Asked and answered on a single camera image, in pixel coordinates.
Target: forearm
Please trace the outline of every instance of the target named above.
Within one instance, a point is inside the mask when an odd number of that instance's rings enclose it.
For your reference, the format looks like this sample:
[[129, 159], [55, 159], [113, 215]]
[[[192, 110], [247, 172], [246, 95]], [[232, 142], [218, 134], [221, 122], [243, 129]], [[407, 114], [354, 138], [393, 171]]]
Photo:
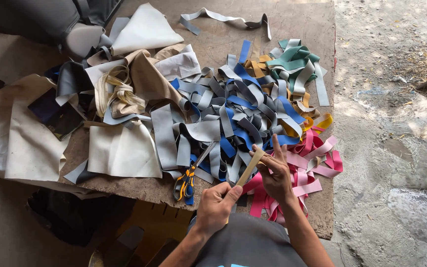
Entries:
[[194, 225], [187, 236], [174, 251], [159, 265], [159, 267], [189, 267], [193, 264], [200, 249], [205, 245], [210, 236], [199, 231]]
[[289, 199], [281, 204], [288, 228], [289, 241], [298, 255], [309, 267], [333, 267], [314, 229], [307, 221], [297, 199]]

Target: wooden table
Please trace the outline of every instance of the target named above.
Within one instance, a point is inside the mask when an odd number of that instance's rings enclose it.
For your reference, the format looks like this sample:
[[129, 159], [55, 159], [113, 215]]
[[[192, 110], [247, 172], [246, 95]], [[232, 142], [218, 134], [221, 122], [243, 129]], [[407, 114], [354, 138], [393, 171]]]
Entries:
[[[125, 0], [116, 14], [117, 17], [133, 15], [137, 7], [145, 1]], [[333, 111], [334, 96], [334, 52], [335, 52], [335, 21], [334, 4], [325, 0], [186, 0], [173, 2], [166, 0], [151, 0], [151, 5], [167, 16], [171, 27], [180, 34], [184, 43], [192, 44], [201, 67], [218, 68], [225, 64], [227, 54], [239, 55], [243, 40], [253, 42], [256, 36], [261, 36], [261, 54], [267, 54], [278, 41], [283, 39], [302, 39], [312, 53], [320, 56], [321, 66], [329, 71], [324, 77], [328, 89], [330, 107], [320, 107], [324, 112]], [[193, 22], [202, 32], [196, 36], [181, 24], [179, 17], [184, 13], [197, 12], [202, 7], [225, 16], [242, 17], [247, 21], [259, 21], [263, 13], [268, 15], [272, 40], [268, 41], [264, 27], [246, 29], [243, 23], [223, 23], [210, 18], [198, 18]], [[316, 86], [309, 85], [311, 105], [318, 106]], [[330, 136], [332, 125], [321, 134], [325, 140]], [[64, 155], [67, 163], [62, 168], [59, 182], [72, 184], [65, 178], [68, 172], [88, 158], [89, 133], [87, 129], [76, 130], [68, 144]], [[309, 210], [309, 221], [320, 238], [332, 237], [334, 222], [334, 189], [333, 180], [319, 178], [323, 191], [310, 194], [306, 200]], [[202, 189], [211, 187], [202, 179], [196, 179], [195, 203], [187, 206], [176, 202], [172, 197], [173, 180], [154, 178], [120, 178], [101, 175], [78, 186], [97, 191], [116, 194], [128, 198], [145, 200], [152, 203], [165, 203], [172, 207], [194, 210], [198, 207]], [[238, 207], [237, 212], [249, 212], [249, 207]]]

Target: left hand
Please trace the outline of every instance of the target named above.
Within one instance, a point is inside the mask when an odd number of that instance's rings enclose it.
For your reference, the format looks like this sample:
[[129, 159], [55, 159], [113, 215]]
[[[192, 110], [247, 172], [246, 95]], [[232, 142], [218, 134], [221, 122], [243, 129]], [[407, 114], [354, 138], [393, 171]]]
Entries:
[[210, 237], [222, 229], [230, 215], [232, 207], [240, 198], [243, 188], [223, 182], [212, 188], [204, 189], [200, 197], [199, 209], [195, 226], [197, 230]]

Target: scissor blade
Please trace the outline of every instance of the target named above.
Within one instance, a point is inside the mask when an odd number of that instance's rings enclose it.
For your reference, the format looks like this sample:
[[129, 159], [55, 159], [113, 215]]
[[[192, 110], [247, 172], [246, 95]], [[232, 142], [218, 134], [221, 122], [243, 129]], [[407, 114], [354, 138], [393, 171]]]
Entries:
[[217, 142], [210, 143], [210, 145], [204, 150], [204, 152], [202, 152], [202, 154], [200, 154], [192, 166], [197, 168], [199, 164], [205, 159], [205, 157], [210, 153], [210, 151], [212, 151], [212, 148], [214, 148], [216, 143]]

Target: scissors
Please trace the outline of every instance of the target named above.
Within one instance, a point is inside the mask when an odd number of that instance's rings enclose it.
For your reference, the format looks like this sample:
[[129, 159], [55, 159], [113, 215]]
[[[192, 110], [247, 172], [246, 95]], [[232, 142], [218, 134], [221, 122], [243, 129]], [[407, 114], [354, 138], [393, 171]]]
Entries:
[[193, 163], [193, 165], [187, 169], [186, 173], [175, 180], [174, 190], [172, 194], [175, 200], [180, 201], [182, 196], [187, 198], [193, 196], [193, 175], [195, 169], [199, 166], [200, 163], [205, 159], [205, 157], [210, 153], [212, 148], [214, 148], [216, 142], [210, 143], [210, 145], [200, 154], [197, 160]]

